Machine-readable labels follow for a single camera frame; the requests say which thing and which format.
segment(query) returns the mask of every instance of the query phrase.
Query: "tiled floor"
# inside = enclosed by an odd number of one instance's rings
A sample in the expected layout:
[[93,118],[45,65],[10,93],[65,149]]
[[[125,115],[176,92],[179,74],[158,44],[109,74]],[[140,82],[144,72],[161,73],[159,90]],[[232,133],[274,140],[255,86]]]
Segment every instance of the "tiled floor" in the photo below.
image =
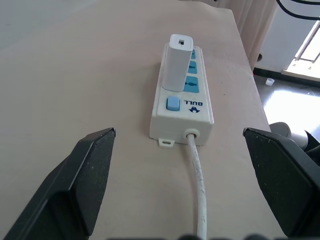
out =
[[320,140],[320,88],[254,76],[269,124],[285,122],[303,128]]

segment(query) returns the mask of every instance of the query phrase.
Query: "beige table surface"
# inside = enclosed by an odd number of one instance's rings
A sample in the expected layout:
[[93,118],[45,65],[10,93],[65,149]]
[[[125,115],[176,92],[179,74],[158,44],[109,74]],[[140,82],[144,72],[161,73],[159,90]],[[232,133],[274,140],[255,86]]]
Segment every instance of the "beige table surface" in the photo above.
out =
[[230,10],[176,0],[98,1],[0,52],[0,237],[46,175],[85,135],[116,128],[91,240],[176,239],[193,231],[187,147],[158,147],[149,126],[173,33],[203,50],[215,125],[199,147],[208,237],[283,233],[242,136],[269,130]]

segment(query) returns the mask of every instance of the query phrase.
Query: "wall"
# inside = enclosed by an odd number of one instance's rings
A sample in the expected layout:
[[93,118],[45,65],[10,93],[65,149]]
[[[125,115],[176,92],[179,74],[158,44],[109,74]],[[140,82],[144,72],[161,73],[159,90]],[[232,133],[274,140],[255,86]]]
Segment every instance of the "wall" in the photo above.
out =
[[95,0],[0,0],[0,50]]
[[[320,6],[302,5],[291,0],[281,2],[293,13],[305,16],[320,15]],[[287,69],[314,24],[315,21],[291,17],[278,7],[262,46],[262,60],[256,67],[275,72]]]

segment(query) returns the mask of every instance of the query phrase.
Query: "sunlight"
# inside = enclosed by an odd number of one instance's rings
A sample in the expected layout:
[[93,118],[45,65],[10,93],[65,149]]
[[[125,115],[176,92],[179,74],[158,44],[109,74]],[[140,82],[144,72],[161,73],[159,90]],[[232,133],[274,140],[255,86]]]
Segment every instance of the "sunlight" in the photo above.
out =
[[264,106],[269,124],[285,122],[291,126],[306,126],[312,132],[319,125],[320,98],[287,90],[277,90]]

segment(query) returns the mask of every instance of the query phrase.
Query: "power strip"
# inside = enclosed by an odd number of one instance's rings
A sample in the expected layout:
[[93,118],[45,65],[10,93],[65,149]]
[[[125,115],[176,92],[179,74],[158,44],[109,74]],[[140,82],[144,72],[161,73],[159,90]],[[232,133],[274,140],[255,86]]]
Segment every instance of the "power strip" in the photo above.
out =
[[[193,47],[183,91],[163,88],[168,50],[169,43],[165,45],[162,55],[152,109],[150,137],[158,140],[160,147],[172,148],[175,143],[188,144],[187,135],[194,134],[195,144],[204,145],[212,130],[214,117],[202,50],[198,46]],[[168,67],[174,68],[176,63],[170,61],[170,64]]]

